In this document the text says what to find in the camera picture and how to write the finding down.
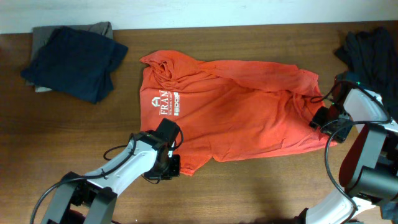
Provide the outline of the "navy garment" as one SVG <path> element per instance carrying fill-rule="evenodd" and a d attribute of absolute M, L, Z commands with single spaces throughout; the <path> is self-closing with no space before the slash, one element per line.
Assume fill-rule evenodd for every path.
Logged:
<path fill-rule="evenodd" d="M 96 104 L 114 90 L 111 73 L 127 51 L 128 47 L 103 35 L 61 27 L 51 33 L 21 77 Z"/>

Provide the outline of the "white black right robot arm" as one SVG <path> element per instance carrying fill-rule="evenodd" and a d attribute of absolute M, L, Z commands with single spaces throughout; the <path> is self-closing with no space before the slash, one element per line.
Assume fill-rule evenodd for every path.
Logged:
<path fill-rule="evenodd" d="M 294 223 L 354 223 L 355 216 L 374 207 L 397 202 L 397 123 L 382 102 L 382 96 L 358 82 L 337 81 L 329 92 L 332 108 L 318 110 L 311 126 L 328 135 L 324 163 L 334 190 L 312 208 L 305 208 Z M 343 142 L 339 132 L 355 126 L 358 137 L 344 158 L 335 179 L 330 170 L 329 148 Z"/>

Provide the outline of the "red soccer t-shirt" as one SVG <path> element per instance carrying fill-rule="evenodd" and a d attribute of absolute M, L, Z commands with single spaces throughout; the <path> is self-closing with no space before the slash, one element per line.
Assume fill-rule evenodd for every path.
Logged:
<path fill-rule="evenodd" d="M 316 151 L 327 136 L 310 127 L 318 75 L 275 62 L 204 62 L 174 50 L 141 58 L 141 128 L 162 119 L 182 129 L 181 173 L 210 160 L 239 161 Z"/>

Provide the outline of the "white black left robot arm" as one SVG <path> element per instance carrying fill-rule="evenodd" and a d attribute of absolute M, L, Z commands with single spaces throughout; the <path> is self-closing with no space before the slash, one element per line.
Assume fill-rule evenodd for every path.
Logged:
<path fill-rule="evenodd" d="M 148 131 L 132 134 L 124 150 L 100 168 L 78 175 L 69 172 L 39 198 L 32 211 L 54 192 L 42 223 L 113 223 L 118 197 L 139 177 L 152 184 L 180 175 L 179 147 L 182 131 Z"/>

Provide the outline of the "grey garment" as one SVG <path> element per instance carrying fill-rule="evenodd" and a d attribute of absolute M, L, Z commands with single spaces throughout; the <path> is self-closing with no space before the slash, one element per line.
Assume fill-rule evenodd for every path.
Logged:
<path fill-rule="evenodd" d="M 55 29 L 61 27 L 62 26 L 42 26 L 42 27 L 34 27 L 32 29 L 32 51 L 30 55 L 31 62 L 37 57 L 39 50 L 47 44 L 50 36 L 52 35 L 52 32 Z M 96 24 L 89 24 L 89 25 L 72 25 L 68 27 L 75 30 L 84 30 L 88 32 L 93 32 L 96 34 L 103 35 L 109 39 L 113 39 L 113 28 L 110 22 L 98 22 Z M 51 88 L 38 86 L 29 81 L 26 81 L 25 84 L 28 86 L 34 86 L 34 90 L 36 93 L 52 91 Z"/>

